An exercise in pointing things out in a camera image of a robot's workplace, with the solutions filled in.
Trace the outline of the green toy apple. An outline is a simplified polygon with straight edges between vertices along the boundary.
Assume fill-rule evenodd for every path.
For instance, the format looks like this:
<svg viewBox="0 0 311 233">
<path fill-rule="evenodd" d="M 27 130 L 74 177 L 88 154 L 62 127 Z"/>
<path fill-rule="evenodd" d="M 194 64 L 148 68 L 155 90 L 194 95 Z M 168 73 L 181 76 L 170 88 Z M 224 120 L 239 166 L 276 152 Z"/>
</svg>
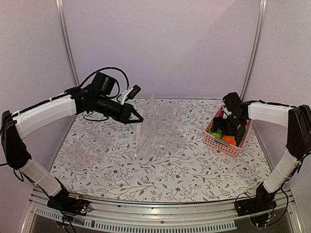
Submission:
<svg viewBox="0 0 311 233">
<path fill-rule="evenodd" d="M 211 134 L 212 136 L 216 137 L 216 138 L 219 138 L 219 139 L 222 139 L 222 137 L 223 137 L 221 130 L 217 130 L 216 132 L 208 130 L 208 133 Z"/>
</svg>

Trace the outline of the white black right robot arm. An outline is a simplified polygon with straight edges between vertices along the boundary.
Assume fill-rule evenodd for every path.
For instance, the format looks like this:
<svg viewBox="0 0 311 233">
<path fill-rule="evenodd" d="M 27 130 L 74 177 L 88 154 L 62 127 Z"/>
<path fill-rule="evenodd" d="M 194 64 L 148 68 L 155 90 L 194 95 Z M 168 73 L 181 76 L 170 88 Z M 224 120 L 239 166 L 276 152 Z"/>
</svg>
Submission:
<svg viewBox="0 0 311 233">
<path fill-rule="evenodd" d="M 258 134 L 273 170 L 255 188 L 253 198 L 236 200 L 234 204 L 239 216 L 272 209 L 276 206 L 276 193 L 300 171 L 311 152 L 311 107 L 262 100 L 243 101 L 236 92 L 225 95 L 223 103 L 220 115 L 213 118 L 210 130 L 206 131 L 207 135 L 222 132 L 221 138 L 212 139 L 222 150 L 242 144 L 248 123 L 254 122 L 256 128 L 263 123 L 272 127 L 267 133 L 258 130 Z"/>
</svg>

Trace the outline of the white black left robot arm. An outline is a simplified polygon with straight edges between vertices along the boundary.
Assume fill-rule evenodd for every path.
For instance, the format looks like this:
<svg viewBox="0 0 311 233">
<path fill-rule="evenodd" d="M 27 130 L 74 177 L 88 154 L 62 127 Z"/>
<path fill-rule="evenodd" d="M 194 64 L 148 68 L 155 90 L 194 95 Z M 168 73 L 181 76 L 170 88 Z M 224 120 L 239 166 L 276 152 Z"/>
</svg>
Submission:
<svg viewBox="0 0 311 233">
<path fill-rule="evenodd" d="M 128 103 L 141 87 L 127 84 L 123 93 L 112 96 L 119 82 L 105 70 L 108 68 L 87 76 L 85 81 L 91 79 L 90 84 L 82 82 L 55 97 L 13 113 L 7 110 L 1 116 L 0 142 L 7 165 L 43 191 L 49 208 L 74 216 L 91 211 L 90 202 L 82 196 L 70 197 L 65 186 L 31 157 L 23 140 L 56 121 L 81 113 L 96 112 L 123 124 L 142 123 L 143 117 Z"/>
</svg>

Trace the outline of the clear zip top bag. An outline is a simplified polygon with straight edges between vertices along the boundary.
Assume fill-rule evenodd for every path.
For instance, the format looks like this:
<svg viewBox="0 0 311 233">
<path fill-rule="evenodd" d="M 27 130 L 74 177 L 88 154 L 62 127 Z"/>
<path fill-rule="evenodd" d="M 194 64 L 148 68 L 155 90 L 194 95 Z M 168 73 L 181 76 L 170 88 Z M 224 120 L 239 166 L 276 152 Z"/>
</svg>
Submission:
<svg viewBox="0 0 311 233">
<path fill-rule="evenodd" d="M 186 132 L 181 124 L 180 106 L 157 103 L 154 96 L 140 104 L 139 113 L 144 121 L 134 125 L 113 123 L 83 123 L 73 133 L 73 144 L 66 146 L 58 156 L 62 165 L 82 171 L 99 164 L 111 154 L 143 159 L 166 155 L 185 146 Z"/>
</svg>

